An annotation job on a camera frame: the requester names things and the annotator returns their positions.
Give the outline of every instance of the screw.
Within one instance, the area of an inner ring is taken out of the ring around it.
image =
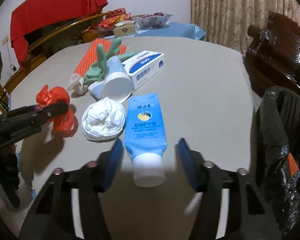
[[[86,164],[86,166],[88,167],[88,168],[94,168],[94,167],[96,167],[98,165],[98,163],[96,162],[96,161],[91,161],[91,162],[88,162],[87,164]]]
[[[240,169],[238,169],[238,173],[240,175],[247,175],[248,171],[245,168],[240,168]]]
[[[53,171],[54,175],[60,175],[61,173],[63,173],[63,169],[62,168],[55,168]]]
[[[211,168],[214,166],[214,163],[211,162],[211,161],[205,161],[205,162],[203,163],[203,166],[205,166],[206,168],[211,169]]]

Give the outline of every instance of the black trash bag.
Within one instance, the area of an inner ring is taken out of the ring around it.
[[[283,239],[300,239],[300,96],[283,87],[267,89],[257,111],[257,129],[256,182]]]

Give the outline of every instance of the round table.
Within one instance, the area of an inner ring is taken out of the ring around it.
[[[99,194],[113,239],[188,239],[197,214],[200,195],[188,185],[176,154],[176,144],[186,138],[191,149],[220,168],[236,171],[250,167],[252,91],[239,52],[204,41],[173,37],[123,39],[127,51],[165,53],[165,67],[134,96],[157,92],[162,109],[168,148],[163,156],[166,180],[153,188],[133,184],[132,164],[126,152],[112,187]],[[48,84],[67,87],[70,75],[90,43],[68,47],[46,60],[12,92],[12,108],[35,104],[35,95]],[[87,93],[71,95],[79,128],[72,138],[52,136],[52,125],[17,144],[23,172],[39,192],[56,167],[76,170],[108,151],[114,141],[91,142],[81,132],[81,117],[95,99]],[[123,103],[127,111],[128,101]],[[124,141],[124,132],[120,135]],[[226,226],[227,195],[218,237]],[[81,231],[77,192],[73,192],[76,234]]]

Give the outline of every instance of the blue tube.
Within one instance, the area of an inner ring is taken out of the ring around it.
[[[157,93],[129,99],[124,144],[133,163],[135,184],[140,187],[161,184],[167,141]]]

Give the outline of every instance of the green glove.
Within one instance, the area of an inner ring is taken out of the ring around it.
[[[96,81],[102,81],[105,79],[107,74],[107,60],[113,56],[117,56],[120,53],[120,45],[122,43],[122,40],[119,38],[114,39],[112,42],[108,52],[105,52],[105,48],[102,44],[97,45],[97,56],[98,61],[90,65],[90,68],[86,72],[86,74],[83,77],[83,84],[84,85],[91,85],[92,83]],[[129,52],[125,53],[123,55],[119,55],[119,59],[121,62],[133,57],[136,55],[136,52]]]

